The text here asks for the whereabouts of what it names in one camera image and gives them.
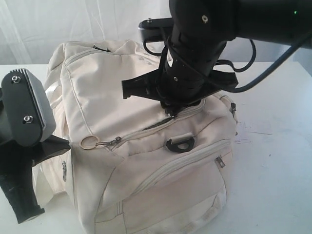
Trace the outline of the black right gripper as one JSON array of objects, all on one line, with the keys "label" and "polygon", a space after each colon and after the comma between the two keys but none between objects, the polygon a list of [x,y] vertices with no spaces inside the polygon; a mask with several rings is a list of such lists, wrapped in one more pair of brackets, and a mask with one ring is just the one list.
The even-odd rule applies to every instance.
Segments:
[{"label": "black right gripper", "polygon": [[211,70],[197,74],[180,61],[165,62],[161,75],[154,70],[133,79],[122,80],[123,99],[131,96],[156,99],[166,112],[180,112],[226,88],[235,88],[238,80],[233,72]]}]

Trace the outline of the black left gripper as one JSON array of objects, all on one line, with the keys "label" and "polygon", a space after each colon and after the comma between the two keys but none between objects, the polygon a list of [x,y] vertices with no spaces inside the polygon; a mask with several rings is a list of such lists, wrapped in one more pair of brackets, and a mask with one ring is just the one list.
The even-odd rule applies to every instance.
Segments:
[{"label": "black left gripper", "polygon": [[0,187],[19,224],[44,213],[33,189],[32,168],[70,149],[69,142],[51,134],[45,141],[23,147],[0,140]]}]

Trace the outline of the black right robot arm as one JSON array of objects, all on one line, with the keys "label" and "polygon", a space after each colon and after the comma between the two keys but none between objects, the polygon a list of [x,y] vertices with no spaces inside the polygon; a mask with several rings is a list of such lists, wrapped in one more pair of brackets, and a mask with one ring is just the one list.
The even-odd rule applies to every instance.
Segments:
[{"label": "black right robot arm", "polygon": [[[145,44],[163,42],[158,69],[122,82],[123,98],[159,101],[170,111],[198,104],[219,91],[255,87],[297,49],[312,46],[309,0],[171,0],[171,16],[139,24]],[[289,49],[250,83],[239,86],[237,68],[214,70],[227,42],[235,38],[288,45]]]}]

